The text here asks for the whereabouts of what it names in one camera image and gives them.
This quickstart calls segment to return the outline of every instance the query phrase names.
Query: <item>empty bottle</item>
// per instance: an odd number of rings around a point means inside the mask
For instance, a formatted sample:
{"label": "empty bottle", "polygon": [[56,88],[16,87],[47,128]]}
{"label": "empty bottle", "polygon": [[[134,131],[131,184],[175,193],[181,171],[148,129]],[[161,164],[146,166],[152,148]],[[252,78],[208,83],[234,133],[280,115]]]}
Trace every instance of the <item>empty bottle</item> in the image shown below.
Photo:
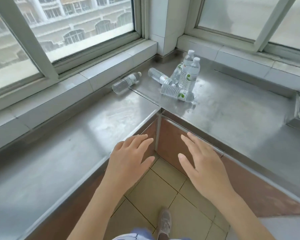
{"label": "empty bottle", "polygon": [[149,71],[148,71],[148,75],[150,77],[152,77],[154,80],[156,80],[157,82],[159,82],[160,84],[168,84],[168,85],[173,84],[171,78],[169,78],[168,76],[166,76],[162,72],[159,72],[155,68],[150,68]]}
{"label": "empty bottle", "polygon": [[200,72],[200,58],[195,57],[185,76],[185,80],[183,81],[182,88],[184,90],[192,92],[193,88],[195,87],[195,83],[199,72]]}
{"label": "empty bottle", "polygon": [[185,58],[183,60],[182,71],[180,73],[180,79],[179,79],[179,87],[180,88],[183,88],[183,83],[184,83],[184,80],[186,79],[186,74],[188,72],[190,65],[193,62],[194,57],[195,57],[195,51],[190,49],[188,51],[188,54],[185,56]]}
{"label": "empty bottle", "polygon": [[186,90],[183,90],[178,87],[172,87],[167,84],[162,85],[161,94],[175,98],[175,99],[179,99],[181,101],[185,101],[188,103],[194,102],[194,100],[196,98],[195,95],[190,91],[186,91]]}
{"label": "empty bottle", "polygon": [[125,78],[121,79],[120,81],[116,82],[112,85],[112,90],[119,94],[123,92],[125,89],[130,87],[132,84],[134,84],[139,78],[141,77],[141,72],[133,72],[129,76],[126,76]]}
{"label": "empty bottle", "polygon": [[180,75],[181,75],[181,72],[182,72],[182,66],[183,66],[183,64],[180,63],[180,64],[176,67],[176,69],[174,70],[174,72],[172,73],[172,75],[171,75],[170,78],[171,78],[173,84],[177,84],[177,83],[179,82],[179,80],[180,80]]}

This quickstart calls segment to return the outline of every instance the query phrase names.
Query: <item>person's right hand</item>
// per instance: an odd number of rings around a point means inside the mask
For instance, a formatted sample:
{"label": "person's right hand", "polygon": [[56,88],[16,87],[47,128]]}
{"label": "person's right hand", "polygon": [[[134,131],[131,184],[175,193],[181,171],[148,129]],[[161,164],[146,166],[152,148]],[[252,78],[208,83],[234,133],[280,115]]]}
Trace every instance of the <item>person's right hand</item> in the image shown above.
{"label": "person's right hand", "polygon": [[232,196],[235,191],[221,159],[212,147],[188,132],[188,137],[181,139],[192,154],[195,168],[184,154],[179,153],[179,161],[196,189],[209,201],[216,203],[220,199]]}

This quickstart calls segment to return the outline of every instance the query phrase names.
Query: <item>shoe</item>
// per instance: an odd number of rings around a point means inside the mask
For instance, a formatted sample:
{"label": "shoe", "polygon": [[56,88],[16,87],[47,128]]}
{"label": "shoe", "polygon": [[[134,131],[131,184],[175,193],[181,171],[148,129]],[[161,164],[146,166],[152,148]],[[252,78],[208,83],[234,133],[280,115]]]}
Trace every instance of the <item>shoe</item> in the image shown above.
{"label": "shoe", "polygon": [[172,226],[171,213],[168,208],[163,208],[159,214],[158,239],[161,233],[164,233],[169,237],[171,226]]}

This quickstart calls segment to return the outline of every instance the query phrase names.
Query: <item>person's left arm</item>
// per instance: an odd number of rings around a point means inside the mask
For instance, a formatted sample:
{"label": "person's left arm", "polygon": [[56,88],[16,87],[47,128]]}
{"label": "person's left arm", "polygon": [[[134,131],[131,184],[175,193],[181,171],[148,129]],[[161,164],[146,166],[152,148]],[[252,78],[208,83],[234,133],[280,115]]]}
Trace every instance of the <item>person's left arm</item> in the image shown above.
{"label": "person's left arm", "polygon": [[109,219],[124,193],[146,172],[154,161],[141,163],[153,138],[136,135],[119,142],[113,149],[103,180],[67,240],[102,240]]}

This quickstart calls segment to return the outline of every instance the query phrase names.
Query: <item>plastic water bottle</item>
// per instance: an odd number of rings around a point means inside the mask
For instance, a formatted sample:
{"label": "plastic water bottle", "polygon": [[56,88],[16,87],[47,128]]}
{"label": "plastic water bottle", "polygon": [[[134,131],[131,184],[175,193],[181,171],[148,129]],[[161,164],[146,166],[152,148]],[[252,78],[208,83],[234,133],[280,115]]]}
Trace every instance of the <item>plastic water bottle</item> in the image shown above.
{"label": "plastic water bottle", "polygon": [[174,72],[172,73],[172,75],[171,75],[170,78],[171,78],[173,84],[177,84],[177,83],[179,82],[179,80],[180,80],[180,75],[181,75],[181,72],[182,72],[182,66],[183,66],[183,64],[180,63],[180,64],[176,67],[176,69],[174,70]]}
{"label": "plastic water bottle", "polygon": [[168,85],[173,84],[171,78],[169,78],[168,76],[166,76],[162,72],[159,72],[155,68],[150,68],[149,71],[148,71],[148,75],[150,77],[152,77],[154,80],[156,80],[157,82],[159,82],[160,84],[168,84]]}
{"label": "plastic water bottle", "polygon": [[188,54],[185,56],[185,58],[183,60],[182,71],[180,73],[180,79],[179,79],[179,87],[180,88],[183,88],[183,83],[184,83],[184,80],[186,79],[186,74],[188,72],[190,65],[193,62],[194,57],[195,57],[195,51],[190,49],[188,51]]}
{"label": "plastic water bottle", "polygon": [[136,81],[141,77],[141,72],[133,72],[129,76],[126,76],[125,78],[121,79],[120,81],[116,82],[112,85],[112,90],[119,94],[123,92],[125,89],[130,87],[132,84],[135,84]]}
{"label": "plastic water bottle", "polygon": [[175,98],[175,99],[179,99],[181,101],[185,101],[188,103],[194,102],[195,98],[196,98],[195,95],[190,91],[186,91],[186,90],[183,90],[178,87],[172,87],[167,84],[162,85],[161,94]]}
{"label": "plastic water bottle", "polygon": [[200,72],[200,58],[195,57],[193,63],[190,65],[189,70],[185,76],[182,88],[184,90],[192,92],[195,87],[195,83]]}

